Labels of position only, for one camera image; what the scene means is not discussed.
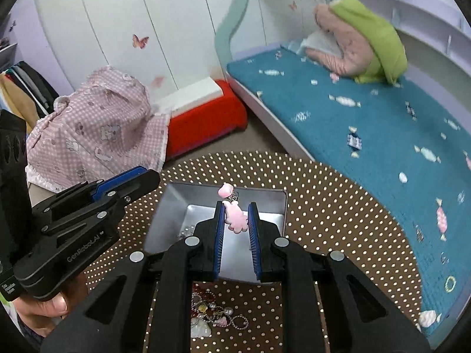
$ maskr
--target jewelry pile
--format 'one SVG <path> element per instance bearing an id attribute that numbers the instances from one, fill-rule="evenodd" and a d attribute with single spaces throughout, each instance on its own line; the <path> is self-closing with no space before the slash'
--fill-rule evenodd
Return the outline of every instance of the jewelry pile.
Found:
<path id="1" fill-rule="evenodd" d="M 232 325 L 237 330 L 246 330 L 249 327 L 247 317 L 238 314 L 234 316 L 234 309 L 216 304 L 216 295 L 209 289 L 202 291 L 195 284 L 191 294 L 191 338 L 209 337 L 212 325 L 227 327 Z"/>

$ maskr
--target blue bed sheet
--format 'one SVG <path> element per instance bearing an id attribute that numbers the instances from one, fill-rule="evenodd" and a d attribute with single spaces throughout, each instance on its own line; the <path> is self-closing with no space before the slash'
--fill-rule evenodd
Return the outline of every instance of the blue bed sheet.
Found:
<path id="1" fill-rule="evenodd" d="M 316 160 L 353 179 L 388 208 L 416 256 L 422 310 L 435 310 L 444 320 L 471 271 L 471 161 L 464 153 L 471 157 L 471 136 L 405 79 L 396 86 L 344 78 L 333 83 L 326 69 L 285 49 L 230 63 L 228 72 L 258 92 Z M 361 149 L 347 145 L 349 128 L 356 128 Z M 442 211 L 446 241 L 437 226 Z M 442 264 L 442 253 L 448 264 Z M 449 276 L 456 280 L 451 292 L 445 290 Z M 438 324 L 422 331 L 429 335 Z"/>

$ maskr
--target pink gingham blanket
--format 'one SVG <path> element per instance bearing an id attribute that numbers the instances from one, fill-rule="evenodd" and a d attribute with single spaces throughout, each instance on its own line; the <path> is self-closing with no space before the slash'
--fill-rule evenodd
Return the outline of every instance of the pink gingham blanket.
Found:
<path id="1" fill-rule="evenodd" d="M 147 88 L 107 66 L 54 102 L 27 140 L 28 181 L 54 192 L 135 166 L 160 171 L 169 114 L 151 114 Z"/>

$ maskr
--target brown polka dot surface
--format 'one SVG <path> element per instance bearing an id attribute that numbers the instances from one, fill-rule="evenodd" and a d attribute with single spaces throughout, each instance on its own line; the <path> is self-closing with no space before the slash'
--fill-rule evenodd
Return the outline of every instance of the brown polka dot surface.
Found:
<path id="1" fill-rule="evenodd" d="M 159 188 L 126 207 L 118 226 L 121 240 L 86 270 L 90 288 L 117 261 L 142 249 L 152 215 L 165 186 L 172 181 L 284 189 L 288 199 L 286 237 L 309 252 L 343 252 L 411 321 L 417 322 L 422 298 L 420 275 L 407 238 L 389 212 L 364 188 L 333 168 L 269 152 L 209 154 L 162 171 Z M 205 287 L 216 295 L 218 305 L 234 308 L 234 315 L 245 316 L 249 326 L 246 330 L 211 326 L 210 337 L 192 339 L 193 352 L 283 351 L 279 284 L 219 281 Z"/>

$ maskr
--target tan garment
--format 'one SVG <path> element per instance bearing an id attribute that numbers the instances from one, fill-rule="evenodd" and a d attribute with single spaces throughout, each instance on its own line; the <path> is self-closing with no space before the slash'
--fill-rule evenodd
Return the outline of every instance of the tan garment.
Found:
<path id="1" fill-rule="evenodd" d="M 0 89 L 13 114 L 26 121 L 26 132 L 29 134 L 39 120 L 33 100 L 5 74 L 0 75 Z"/>
<path id="2" fill-rule="evenodd" d="M 317 5 L 314 15 L 319 27 L 334 35 L 343 58 L 309 48 L 306 48 L 306 55 L 339 76 L 357 76 L 367 70 L 374 56 L 368 40 L 332 13 L 327 4 Z"/>

